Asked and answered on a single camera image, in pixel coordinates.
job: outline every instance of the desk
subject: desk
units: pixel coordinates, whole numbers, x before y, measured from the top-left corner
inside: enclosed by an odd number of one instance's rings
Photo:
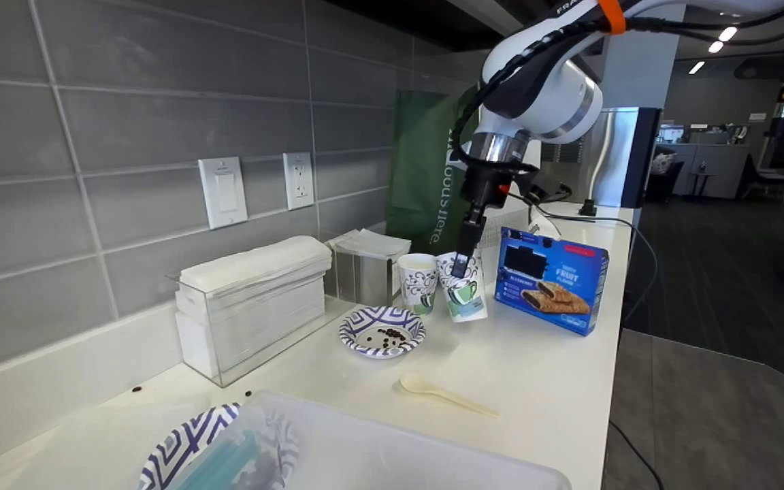
[[[552,212],[575,210],[576,204],[552,207]],[[495,215],[491,223],[487,240],[497,237],[500,223],[522,223],[522,215]],[[3,455],[0,487],[133,487],[146,452],[184,417],[244,400],[244,391],[276,389],[344,413],[551,464],[563,470],[575,490],[600,490],[630,270],[630,229],[605,219],[557,219],[557,229],[566,240],[610,249],[605,300],[589,336],[491,301],[487,321],[453,323],[436,313],[424,321],[428,343],[410,355],[367,361],[346,351],[337,336],[337,323],[353,304],[329,300],[319,332],[228,389],[217,389],[176,365],[150,379],[141,391],[125,391],[74,413],[58,429]],[[485,244],[487,264],[495,249],[497,241]],[[393,391],[393,384],[409,370],[428,373],[497,413],[470,413]]]

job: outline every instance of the cup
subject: cup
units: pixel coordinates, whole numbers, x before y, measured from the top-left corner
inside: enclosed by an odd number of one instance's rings
[[[481,259],[470,256],[465,278],[453,274],[453,264],[461,253],[439,256],[440,285],[446,295],[446,310],[453,321],[480,321],[487,319],[487,301],[481,290]]]
[[[436,256],[405,253],[395,259],[404,304],[414,316],[428,316],[436,308],[439,266]]]

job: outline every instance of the ceiling light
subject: ceiling light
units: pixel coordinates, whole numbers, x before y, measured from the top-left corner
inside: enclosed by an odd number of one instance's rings
[[[695,76],[702,65],[706,65],[706,59],[695,61],[689,72]]]
[[[732,41],[734,36],[737,36],[737,27],[725,27],[721,36],[719,36],[719,41],[726,42],[726,41]]]

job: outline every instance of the blue box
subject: blue box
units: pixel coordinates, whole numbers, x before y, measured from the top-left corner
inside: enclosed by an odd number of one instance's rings
[[[605,246],[500,229],[495,301],[589,334],[608,264]]]

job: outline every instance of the chair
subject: chair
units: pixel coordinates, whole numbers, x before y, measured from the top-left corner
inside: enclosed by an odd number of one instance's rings
[[[772,170],[772,168],[756,168],[751,155],[744,163],[744,177],[741,177],[741,188],[737,188],[737,199],[748,195],[748,189],[753,185],[763,185],[763,189],[767,192],[770,188],[782,188],[782,202],[784,202],[784,170]]]
[[[646,202],[664,202],[681,177],[683,163],[673,159],[664,174],[650,174],[646,188]]]

